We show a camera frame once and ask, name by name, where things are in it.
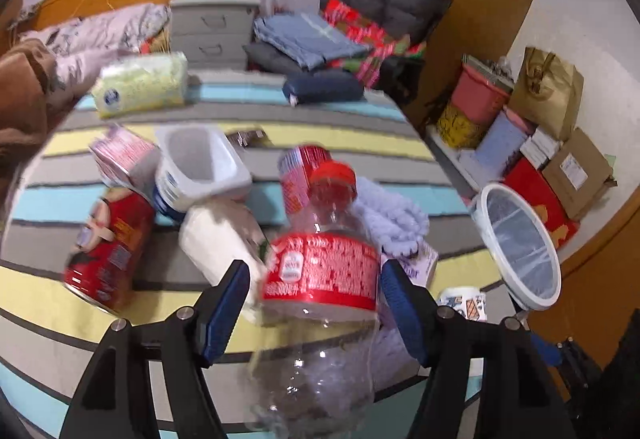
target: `white trash bin rim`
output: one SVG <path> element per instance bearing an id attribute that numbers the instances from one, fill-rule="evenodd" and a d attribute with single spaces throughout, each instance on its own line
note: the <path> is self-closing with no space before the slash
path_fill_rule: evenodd
<path id="1" fill-rule="evenodd" d="M 556 303 L 561 287 L 558 254 L 527 201 L 503 184 L 490 183 L 476 196 L 472 216 L 516 301 L 537 311 Z"/>

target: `small white box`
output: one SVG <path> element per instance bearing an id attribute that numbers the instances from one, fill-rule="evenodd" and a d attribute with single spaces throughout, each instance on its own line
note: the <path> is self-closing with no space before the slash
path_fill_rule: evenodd
<path id="1" fill-rule="evenodd" d="M 540 148 L 544 154 L 551 159 L 560 149 L 560 142 L 538 127 L 531 136 L 531 140 Z"/>
<path id="2" fill-rule="evenodd" d="M 527 158 L 527 161 L 529 161 L 533 165 L 533 168 L 535 168 L 536 170 L 540 170 L 540 168 L 542 168 L 548 161 L 546 154 L 538 147 L 538 145 L 533 142 L 532 138 L 530 137 L 524 143 L 522 143 L 520 152 L 522 153 L 522 155 L 524 155 L 524 157 Z"/>

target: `gray chair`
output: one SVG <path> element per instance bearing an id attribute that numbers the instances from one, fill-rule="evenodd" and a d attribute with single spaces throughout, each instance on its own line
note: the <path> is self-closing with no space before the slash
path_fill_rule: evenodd
<path id="1" fill-rule="evenodd" d="M 452 0 L 341 0 L 357 9 L 363 16 L 380 25 L 393 38 L 405 34 L 416 45 L 428 40 L 449 9 Z M 329 0 L 320 0 L 320 10 Z M 244 46 L 249 61 L 267 72 L 291 75 L 303 70 L 286 54 L 266 42 Z M 390 56 L 380 69 L 375 87 L 384 90 L 398 105 L 407 104 L 417 95 L 423 61 L 415 58 Z"/>

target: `brown paper bag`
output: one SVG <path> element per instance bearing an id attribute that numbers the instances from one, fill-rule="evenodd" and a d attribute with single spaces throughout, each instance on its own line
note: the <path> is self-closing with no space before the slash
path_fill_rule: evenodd
<path id="1" fill-rule="evenodd" d="M 583 83 L 574 65 L 556 54 L 527 47 L 509 108 L 566 141 L 578 117 Z"/>

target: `yellow tissue package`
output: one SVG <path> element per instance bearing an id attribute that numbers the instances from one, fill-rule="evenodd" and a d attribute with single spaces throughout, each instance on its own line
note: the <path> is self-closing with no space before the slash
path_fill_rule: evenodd
<path id="1" fill-rule="evenodd" d="M 187 58 L 182 53 L 128 56 L 100 71 L 91 89 L 100 117 L 184 105 Z"/>

